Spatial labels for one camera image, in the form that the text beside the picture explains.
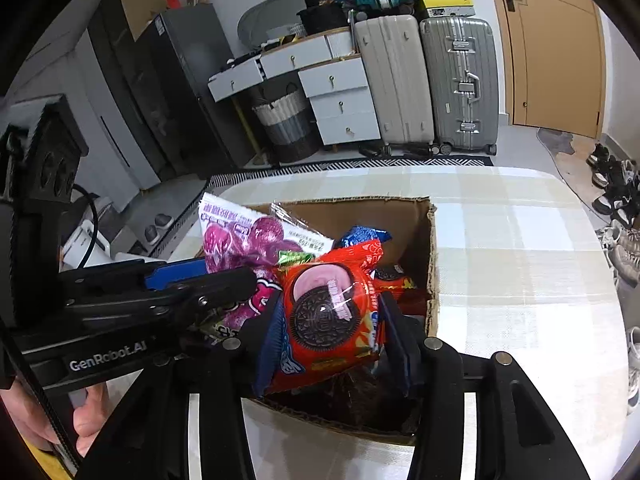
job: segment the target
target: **purple candy package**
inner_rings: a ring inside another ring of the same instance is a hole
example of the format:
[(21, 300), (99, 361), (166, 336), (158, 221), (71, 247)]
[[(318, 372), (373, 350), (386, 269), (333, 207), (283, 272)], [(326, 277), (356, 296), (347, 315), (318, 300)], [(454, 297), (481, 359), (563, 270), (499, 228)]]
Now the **purple candy package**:
[(274, 291), (282, 290), (273, 272), (281, 252), (320, 256), (334, 244), (330, 238), (208, 193), (199, 213), (207, 272), (250, 266), (258, 279), (249, 300), (231, 306), (222, 320), (200, 328), (213, 342), (235, 336), (245, 320), (262, 313)]
[(280, 251), (321, 256), (334, 241), (205, 193), (199, 208), (207, 272), (277, 265)]

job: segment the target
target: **shoe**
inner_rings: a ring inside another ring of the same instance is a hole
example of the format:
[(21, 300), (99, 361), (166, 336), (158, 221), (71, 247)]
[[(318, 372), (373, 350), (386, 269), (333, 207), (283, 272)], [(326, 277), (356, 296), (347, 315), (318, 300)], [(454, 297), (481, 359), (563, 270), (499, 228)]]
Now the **shoe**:
[(623, 228), (629, 230), (633, 228), (634, 220), (638, 214), (640, 214), (640, 205), (636, 196), (632, 197), (627, 205), (622, 206), (620, 209), (614, 209), (611, 219), (617, 220), (622, 224)]
[(146, 227), (145, 238), (150, 245), (155, 245), (156, 242), (160, 239), (160, 235), (158, 234), (158, 229), (156, 229), (155, 225), (148, 225)]
[(640, 231), (637, 229), (625, 229), (624, 226), (614, 220), (611, 222), (611, 228), (615, 229), (619, 235), (616, 243), (625, 248), (627, 253), (640, 254)]
[(620, 278), (635, 288), (640, 280), (640, 256), (629, 253), (621, 245), (616, 245), (609, 257)]
[(156, 227), (168, 229), (174, 224), (174, 217), (160, 213), (156, 215), (154, 221), (156, 222)]
[(591, 153), (591, 155), (587, 157), (587, 164), (589, 164), (592, 168), (595, 168), (596, 164), (601, 159), (609, 159), (609, 150), (598, 142), (596, 144), (596, 149), (593, 150), (593, 153)]
[[(598, 160), (597, 164), (594, 167), (593, 177), (591, 178), (593, 185), (599, 187), (600, 189), (606, 188), (609, 185), (610, 171), (614, 166), (617, 167), (619, 164), (620, 162), (616, 160), (613, 155), (611, 155), (607, 160)], [(624, 176), (622, 175), (622, 166), (620, 166), (619, 173), (624, 180)]]
[(607, 186), (605, 192), (591, 203), (597, 213), (609, 216), (616, 209), (626, 206), (630, 201), (630, 197), (621, 194), (615, 187)]
[(638, 165), (636, 162), (634, 160), (623, 160), (621, 166), (625, 182), (637, 189), (638, 184), (636, 184), (636, 182), (638, 180)]
[(629, 360), (629, 390), (627, 396), (627, 413), (638, 406), (638, 381), (640, 380), (640, 328), (637, 326), (626, 331), (626, 348)]

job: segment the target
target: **floor mat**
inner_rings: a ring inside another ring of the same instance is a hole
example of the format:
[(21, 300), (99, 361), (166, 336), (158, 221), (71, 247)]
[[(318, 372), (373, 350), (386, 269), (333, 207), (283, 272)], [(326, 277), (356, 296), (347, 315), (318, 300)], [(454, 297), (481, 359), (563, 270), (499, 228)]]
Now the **floor mat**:
[(477, 155), (439, 155), (431, 158), (411, 158), (411, 156), (387, 156), (379, 158), (352, 158), (332, 162), (310, 162), (296, 166), (286, 166), (277, 170), (251, 170), (225, 173), (211, 177), (213, 187), (233, 186), (254, 178), (281, 176), (314, 171), (352, 170), (354, 168), (389, 168), (391, 166), (492, 166), (491, 158)]
[(591, 183), (593, 172), (586, 163), (587, 157), (595, 148), (596, 140), (549, 128), (538, 130), (538, 140), (548, 149), (567, 186), (594, 214), (608, 221), (608, 217), (598, 214), (591, 205), (603, 193)]

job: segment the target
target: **table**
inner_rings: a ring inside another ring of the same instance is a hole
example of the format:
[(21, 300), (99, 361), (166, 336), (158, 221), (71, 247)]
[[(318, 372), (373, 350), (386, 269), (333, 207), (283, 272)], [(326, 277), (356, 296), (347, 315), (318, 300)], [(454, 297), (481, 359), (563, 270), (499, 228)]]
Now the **table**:
[[(438, 336), (468, 354), (510, 352), (593, 480), (609, 480), (626, 417), (620, 305), (580, 201), (555, 177), (489, 167), (373, 168), (245, 181), (251, 206), (321, 198), (429, 196), (436, 205)], [(175, 255), (199, 248), (196, 224)], [(259, 479), (404, 479), (411, 447), (353, 438), (243, 401)], [(475, 402), (465, 399), (463, 479), (474, 477)]]

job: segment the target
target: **blue snack package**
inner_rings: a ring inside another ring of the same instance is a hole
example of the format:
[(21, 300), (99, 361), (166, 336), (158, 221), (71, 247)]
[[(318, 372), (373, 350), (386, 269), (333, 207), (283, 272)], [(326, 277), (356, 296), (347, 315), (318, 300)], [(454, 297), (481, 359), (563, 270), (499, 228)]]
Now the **blue snack package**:
[(347, 234), (338, 240), (336, 248), (351, 247), (352, 245), (368, 242), (369, 240), (375, 240), (376, 238), (380, 240), (380, 243), (382, 243), (391, 240), (392, 237), (388, 231), (356, 225), (349, 229)]

